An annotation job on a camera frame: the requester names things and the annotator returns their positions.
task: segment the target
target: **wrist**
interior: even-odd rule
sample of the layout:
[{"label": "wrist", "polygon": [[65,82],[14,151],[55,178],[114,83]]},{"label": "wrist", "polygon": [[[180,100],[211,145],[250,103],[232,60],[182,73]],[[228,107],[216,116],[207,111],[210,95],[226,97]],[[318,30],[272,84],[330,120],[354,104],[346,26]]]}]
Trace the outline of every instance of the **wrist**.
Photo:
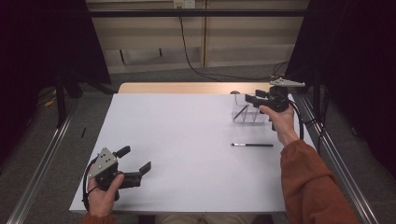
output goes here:
[{"label": "wrist", "polygon": [[90,211],[90,215],[93,217],[109,217],[111,212]]},{"label": "wrist", "polygon": [[296,140],[299,140],[300,138],[298,137],[296,132],[289,132],[289,133],[283,134],[281,139],[282,139],[281,143],[285,147],[288,144],[290,144]]},{"label": "wrist", "polygon": [[116,223],[116,219],[111,215],[107,217],[97,217],[87,213],[80,223]]}]

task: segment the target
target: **finger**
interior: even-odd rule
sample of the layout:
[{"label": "finger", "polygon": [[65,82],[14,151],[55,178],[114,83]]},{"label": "finger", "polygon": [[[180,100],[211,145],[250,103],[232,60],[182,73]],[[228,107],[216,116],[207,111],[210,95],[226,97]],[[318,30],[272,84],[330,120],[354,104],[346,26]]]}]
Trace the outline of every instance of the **finger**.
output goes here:
[{"label": "finger", "polygon": [[111,182],[110,188],[108,188],[107,193],[115,195],[117,190],[122,184],[122,181],[124,179],[124,174],[119,174],[114,178],[113,182]]},{"label": "finger", "polygon": [[92,179],[89,179],[89,178],[88,178],[87,190],[93,189],[93,188],[96,187],[97,185],[98,185],[98,182],[96,181],[96,178],[95,178],[95,177],[92,178]]},{"label": "finger", "polygon": [[276,112],[266,105],[260,105],[259,109],[262,113],[272,117]]}]

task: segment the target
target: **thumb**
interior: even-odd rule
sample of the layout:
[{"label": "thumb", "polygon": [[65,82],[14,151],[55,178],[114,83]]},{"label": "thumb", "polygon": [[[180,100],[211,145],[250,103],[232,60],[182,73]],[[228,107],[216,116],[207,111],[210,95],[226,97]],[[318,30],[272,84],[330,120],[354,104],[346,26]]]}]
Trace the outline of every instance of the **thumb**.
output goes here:
[{"label": "thumb", "polygon": [[125,177],[124,174],[117,175],[116,178],[114,178],[113,182],[111,182],[111,185],[107,190],[107,193],[115,195],[117,190],[121,186],[124,177]]}]

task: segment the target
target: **marker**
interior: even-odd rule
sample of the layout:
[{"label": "marker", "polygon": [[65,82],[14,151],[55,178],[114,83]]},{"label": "marker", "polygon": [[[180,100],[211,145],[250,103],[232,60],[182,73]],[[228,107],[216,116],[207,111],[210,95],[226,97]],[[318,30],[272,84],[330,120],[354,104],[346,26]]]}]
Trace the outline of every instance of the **marker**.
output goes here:
[{"label": "marker", "polygon": [[239,111],[239,113],[237,113],[233,119],[236,119],[236,118],[238,118],[238,117],[239,117],[239,115],[241,115],[241,114],[242,114],[242,112],[244,112],[244,110],[246,110],[247,108],[248,108],[248,105],[245,105],[245,106],[244,106],[244,108],[242,108],[242,109],[241,109],[241,111]]},{"label": "marker", "polygon": [[273,147],[273,144],[248,144],[248,143],[232,143],[233,147]]}]

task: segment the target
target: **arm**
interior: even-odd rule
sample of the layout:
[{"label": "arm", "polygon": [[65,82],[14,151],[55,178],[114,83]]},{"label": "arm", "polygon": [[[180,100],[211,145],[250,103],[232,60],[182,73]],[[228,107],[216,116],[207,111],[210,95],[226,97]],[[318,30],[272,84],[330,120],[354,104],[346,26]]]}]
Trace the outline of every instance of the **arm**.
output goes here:
[{"label": "arm", "polygon": [[118,175],[110,185],[107,191],[103,191],[99,188],[98,183],[95,178],[90,179],[88,182],[87,189],[90,192],[90,212],[87,213],[81,220],[80,224],[113,224],[116,223],[116,219],[111,216],[111,211],[113,209],[114,197],[117,190],[119,189],[124,175]]},{"label": "arm", "polygon": [[299,140],[293,127],[293,109],[276,113],[260,110],[274,122],[281,152],[281,181],[290,223],[359,223],[335,184],[333,173],[318,153]]}]

